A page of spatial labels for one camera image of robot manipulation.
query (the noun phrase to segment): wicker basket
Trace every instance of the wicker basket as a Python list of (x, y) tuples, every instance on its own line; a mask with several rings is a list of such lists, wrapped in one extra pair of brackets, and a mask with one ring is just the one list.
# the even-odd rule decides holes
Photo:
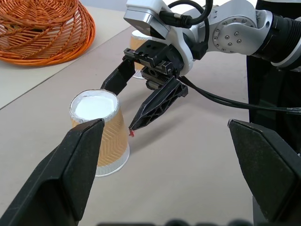
[(0, 60), (52, 65), (84, 53), (95, 24), (78, 0), (0, 0)]

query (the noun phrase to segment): paper cup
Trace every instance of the paper cup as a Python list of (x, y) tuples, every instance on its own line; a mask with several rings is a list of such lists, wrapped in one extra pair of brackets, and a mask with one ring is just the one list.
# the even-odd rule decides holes
[[(147, 40), (150, 40), (151, 37), (145, 34), (142, 34), (140, 31), (136, 30), (132, 32), (130, 49), (137, 50), (143, 43)], [(144, 65), (138, 64), (135, 62), (136, 73), (133, 75), (134, 78), (144, 79), (141, 75), (141, 70), (144, 68)]]
[(130, 148), (117, 96), (104, 89), (87, 90), (72, 100), (69, 112), (72, 127), (90, 120), (104, 119), (95, 176), (104, 177), (121, 169), (129, 158)]

